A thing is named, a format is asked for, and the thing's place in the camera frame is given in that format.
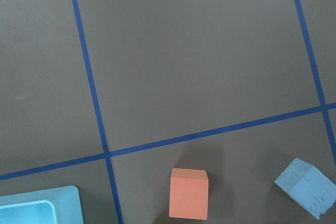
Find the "light blue foam block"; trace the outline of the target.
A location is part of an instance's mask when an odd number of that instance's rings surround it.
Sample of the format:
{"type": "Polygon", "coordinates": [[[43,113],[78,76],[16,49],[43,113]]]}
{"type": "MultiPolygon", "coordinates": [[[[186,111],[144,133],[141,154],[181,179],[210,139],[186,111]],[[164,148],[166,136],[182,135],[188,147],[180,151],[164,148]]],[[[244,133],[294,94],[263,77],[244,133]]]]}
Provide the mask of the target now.
{"type": "Polygon", "coordinates": [[[315,166],[299,158],[292,160],[275,184],[318,220],[335,203],[335,184],[315,166]]]}

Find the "orange foam block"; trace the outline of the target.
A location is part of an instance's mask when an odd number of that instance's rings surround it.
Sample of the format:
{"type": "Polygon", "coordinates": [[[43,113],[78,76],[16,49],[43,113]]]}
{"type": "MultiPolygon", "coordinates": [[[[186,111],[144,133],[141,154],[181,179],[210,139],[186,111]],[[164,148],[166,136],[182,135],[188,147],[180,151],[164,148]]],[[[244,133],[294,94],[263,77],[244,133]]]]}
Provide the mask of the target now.
{"type": "Polygon", "coordinates": [[[209,180],[205,170],[173,168],[170,178],[169,216],[208,219],[209,180]]]}

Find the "light blue plastic bin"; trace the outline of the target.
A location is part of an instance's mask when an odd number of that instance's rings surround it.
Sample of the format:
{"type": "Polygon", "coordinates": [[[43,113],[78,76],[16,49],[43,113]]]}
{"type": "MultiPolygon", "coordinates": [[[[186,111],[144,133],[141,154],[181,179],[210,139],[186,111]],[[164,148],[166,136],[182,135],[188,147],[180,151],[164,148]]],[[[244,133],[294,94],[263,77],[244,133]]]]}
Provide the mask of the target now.
{"type": "Polygon", "coordinates": [[[1,197],[1,223],[83,223],[75,186],[1,197]]]}

